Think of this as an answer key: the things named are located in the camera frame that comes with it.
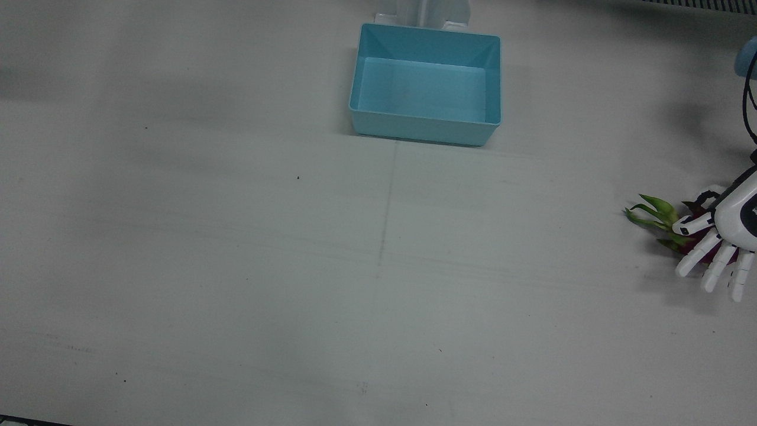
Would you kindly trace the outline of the white grey left robot hand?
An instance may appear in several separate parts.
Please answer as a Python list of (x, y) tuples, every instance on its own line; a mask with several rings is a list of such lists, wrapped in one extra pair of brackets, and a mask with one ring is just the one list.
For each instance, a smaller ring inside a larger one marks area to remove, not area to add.
[(714, 291), (730, 259), (736, 256), (735, 269), (730, 275), (728, 286), (731, 289), (731, 299), (740, 302), (755, 263), (755, 207), (756, 169), (752, 166), (717, 194), (705, 215), (698, 218), (684, 216), (674, 222), (671, 228), (678, 235), (692, 235), (708, 230), (705, 237), (678, 263), (676, 275), (686, 277), (706, 254), (717, 247), (716, 254), (703, 273), (702, 287), (707, 293)]

